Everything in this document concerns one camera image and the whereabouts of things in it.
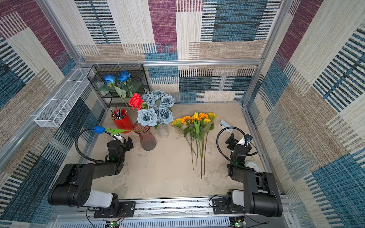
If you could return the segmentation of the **yellow sunflower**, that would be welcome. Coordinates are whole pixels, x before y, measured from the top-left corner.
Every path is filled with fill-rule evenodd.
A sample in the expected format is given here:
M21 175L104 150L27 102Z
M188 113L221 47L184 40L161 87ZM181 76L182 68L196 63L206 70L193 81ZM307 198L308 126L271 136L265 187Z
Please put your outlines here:
M201 157L201 179L202 179L202 170L203 170L203 143L204 143L204 135L201 134L200 136L200 146L201 146L201 150L200 150L200 157Z

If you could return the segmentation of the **orange marigold bunch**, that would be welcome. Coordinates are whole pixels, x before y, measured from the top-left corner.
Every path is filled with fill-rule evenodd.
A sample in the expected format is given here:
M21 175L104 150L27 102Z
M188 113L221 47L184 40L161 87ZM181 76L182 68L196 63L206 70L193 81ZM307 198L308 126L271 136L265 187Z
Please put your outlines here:
M199 159L202 178L206 170L206 150L212 121L206 113L194 113L184 116L181 123L182 133L191 149L193 170L197 168Z

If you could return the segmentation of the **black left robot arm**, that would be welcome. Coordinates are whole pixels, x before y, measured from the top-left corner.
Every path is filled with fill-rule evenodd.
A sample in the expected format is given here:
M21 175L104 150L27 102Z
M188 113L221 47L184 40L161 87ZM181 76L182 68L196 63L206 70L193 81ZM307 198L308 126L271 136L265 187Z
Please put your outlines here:
M134 148L130 137L119 136L107 143L107 160L98 163L67 164L48 196L51 205L117 208L117 195L92 189L94 179L120 174L125 153Z

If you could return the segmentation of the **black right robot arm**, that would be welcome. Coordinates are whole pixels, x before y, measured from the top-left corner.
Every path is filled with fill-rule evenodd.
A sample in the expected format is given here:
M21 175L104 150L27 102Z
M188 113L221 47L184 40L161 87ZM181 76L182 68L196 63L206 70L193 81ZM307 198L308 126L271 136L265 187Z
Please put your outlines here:
M234 134L225 142L231 150L228 176L243 184L244 190L230 189L227 196L228 210L234 213L258 214L266 217L281 217L283 207L276 189L275 177L271 173L261 173L245 165L250 155L251 145L243 137L234 138Z

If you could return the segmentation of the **yellow tulip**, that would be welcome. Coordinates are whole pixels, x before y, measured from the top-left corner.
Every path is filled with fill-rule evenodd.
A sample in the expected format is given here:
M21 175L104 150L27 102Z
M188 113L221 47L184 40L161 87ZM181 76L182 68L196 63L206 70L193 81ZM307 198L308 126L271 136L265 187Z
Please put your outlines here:
M198 138L199 138L199 132L200 132L200 120L199 120L199 113L195 112L193 115L193 123L195 126L195 142L196 142L196 157L199 157L199 149L198 149Z

